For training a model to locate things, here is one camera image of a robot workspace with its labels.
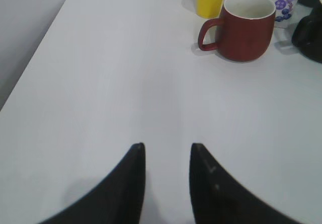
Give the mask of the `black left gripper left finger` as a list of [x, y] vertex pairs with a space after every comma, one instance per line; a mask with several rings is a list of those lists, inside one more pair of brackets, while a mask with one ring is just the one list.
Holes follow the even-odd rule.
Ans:
[[139, 223], [145, 193], [145, 146], [136, 143], [95, 188], [43, 223]]

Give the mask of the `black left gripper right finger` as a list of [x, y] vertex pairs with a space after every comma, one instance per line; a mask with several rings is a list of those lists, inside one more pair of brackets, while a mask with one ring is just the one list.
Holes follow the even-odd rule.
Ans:
[[190, 152], [195, 223], [294, 223], [237, 182], [201, 143]]

